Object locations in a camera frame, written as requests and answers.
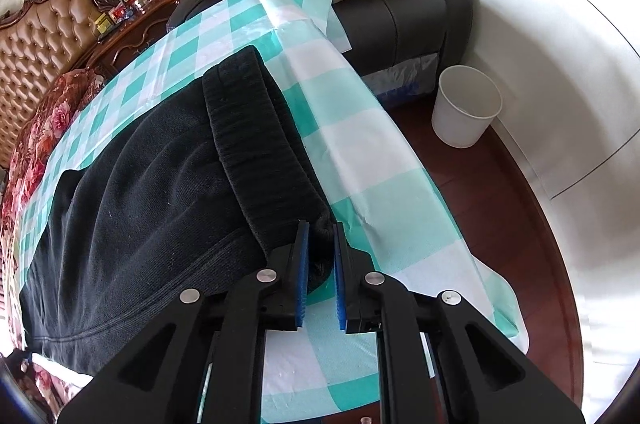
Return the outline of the green white checkered cloth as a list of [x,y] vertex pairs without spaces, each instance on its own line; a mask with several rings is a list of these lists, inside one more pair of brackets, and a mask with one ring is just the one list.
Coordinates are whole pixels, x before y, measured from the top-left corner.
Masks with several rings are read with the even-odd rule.
[[62,176],[88,167],[135,119],[249,45],[283,92],[349,243],[413,291],[460,292],[527,350],[513,289],[471,254],[409,142],[347,63],[349,42],[329,0],[224,0],[123,69],[77,114],[16,218],[17,284],[27,281]]

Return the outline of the white waste bin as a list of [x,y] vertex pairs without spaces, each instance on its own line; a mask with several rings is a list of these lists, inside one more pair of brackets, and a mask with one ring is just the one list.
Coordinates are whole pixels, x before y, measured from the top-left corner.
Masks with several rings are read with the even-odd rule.
[[502,106],[498,87],[484,72],[450,66],[439,77],[432,127],[442,142],[467,149],[480,139]]

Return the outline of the black pants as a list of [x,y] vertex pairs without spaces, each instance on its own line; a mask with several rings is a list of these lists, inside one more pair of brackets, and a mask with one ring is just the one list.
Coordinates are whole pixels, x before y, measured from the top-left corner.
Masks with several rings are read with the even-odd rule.
[[317,288],[333,267],[333,216],[288,104],[246,46],[62,174],[20,294],[27,348],[96,374],[182,291],[229,291],[301,222]]

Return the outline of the red floral bed quilt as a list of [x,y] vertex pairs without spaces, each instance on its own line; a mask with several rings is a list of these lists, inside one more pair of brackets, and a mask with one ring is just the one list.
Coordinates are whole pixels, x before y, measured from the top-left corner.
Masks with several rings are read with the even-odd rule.
[[106,78],[93,69],[58,76],[38,102],[10,150],[1,191],[1,352],[27,400],[47,423],[79,392],[75,374],[40,366],[26,349],[21,289],[51,214],[56,181],[72,168],[80,136],[66,132],[102,91]]

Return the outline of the clutter items on nightstand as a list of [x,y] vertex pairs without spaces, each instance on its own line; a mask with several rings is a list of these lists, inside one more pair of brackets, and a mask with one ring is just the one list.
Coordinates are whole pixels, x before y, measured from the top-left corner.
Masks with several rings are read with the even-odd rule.
[[104,36],[120,23],[133,18],[134,14],[142,13],[151,1],[152,0],[120,0],[116,6],[112,6],[111,9],[102,13],[94,21],[94,29],[99,36]]

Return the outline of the tufted leather headboard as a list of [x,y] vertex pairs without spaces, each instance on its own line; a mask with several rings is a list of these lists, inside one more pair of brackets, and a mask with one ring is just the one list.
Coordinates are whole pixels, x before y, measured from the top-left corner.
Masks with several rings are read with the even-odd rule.
[[83,66],[98,42],[96,20],[117,0],[23,0],[1,17],[1,167],[56,77]]

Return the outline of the dark wooden nightstand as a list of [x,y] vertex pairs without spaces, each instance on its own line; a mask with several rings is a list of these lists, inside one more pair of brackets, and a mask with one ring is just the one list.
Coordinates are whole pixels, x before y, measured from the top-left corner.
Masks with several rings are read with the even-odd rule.
[[106,79],[115,77],[149,46],[166,35],[166,25],[180,0],[153,0],[143,14],[99,41],[84,63]]

